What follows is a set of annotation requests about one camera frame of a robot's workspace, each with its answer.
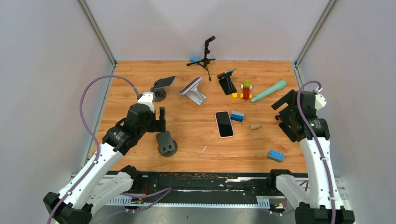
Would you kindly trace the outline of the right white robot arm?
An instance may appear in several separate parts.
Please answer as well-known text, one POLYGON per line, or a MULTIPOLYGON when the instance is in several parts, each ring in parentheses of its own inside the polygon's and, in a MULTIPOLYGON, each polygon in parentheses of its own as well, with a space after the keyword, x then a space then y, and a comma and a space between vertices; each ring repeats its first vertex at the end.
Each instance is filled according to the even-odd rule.
POLYGON ((353 224, 355 215, 345 208, 340 197, 330 158, 330 132, 325 119, 316 113, 326 99, 314 92, 289 91, 272 108, 287 104, 275 119, 292 142, 298 142, 304 153, 310 190, 297 183, 289 170, 272 170, 267 190, 284 194, 295 209, 297 224, 353 224))

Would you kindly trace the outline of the pink case smartphone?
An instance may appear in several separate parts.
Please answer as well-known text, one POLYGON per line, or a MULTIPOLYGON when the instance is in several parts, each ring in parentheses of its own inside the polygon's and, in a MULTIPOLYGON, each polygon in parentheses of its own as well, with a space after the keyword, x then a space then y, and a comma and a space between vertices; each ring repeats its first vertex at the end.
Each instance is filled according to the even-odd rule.
POLYGON ((230 138, 234 136, 234 130, 228 111, 215 112, 215 120, 220 138, 230 138))

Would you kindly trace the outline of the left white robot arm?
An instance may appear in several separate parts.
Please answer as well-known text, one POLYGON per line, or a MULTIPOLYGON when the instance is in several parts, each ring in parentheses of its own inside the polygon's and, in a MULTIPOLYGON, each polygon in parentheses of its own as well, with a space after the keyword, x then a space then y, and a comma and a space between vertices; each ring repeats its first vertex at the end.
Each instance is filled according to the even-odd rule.
POLYGON ((43 202, 49 213, 48 223, 88 224, 94 214, 111 199, 126 191, 139 192, 143 187, 141 173, 131 165, 98 187, 98 183, 127 152, 137 145, 145 133, 158 133, 174 141, 166 130, 166 109, 160 108, 159 119, 152 103, 137 103, 130 106, 127 116, 119 120, 103 137, 96 141, 94 156, 65 187, 57 193, 49 192, 43 202))

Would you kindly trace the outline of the grey round-base phone stand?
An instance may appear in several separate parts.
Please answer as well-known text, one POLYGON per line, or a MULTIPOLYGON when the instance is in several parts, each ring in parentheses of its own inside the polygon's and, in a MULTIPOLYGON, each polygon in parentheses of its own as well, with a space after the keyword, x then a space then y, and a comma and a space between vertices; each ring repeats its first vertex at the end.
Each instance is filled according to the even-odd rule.
POLYGON ((158 133, 156 135, 158 151, 164 157, 173 156, 177 152, 177 143, 173 140, 169 131, 158 133))

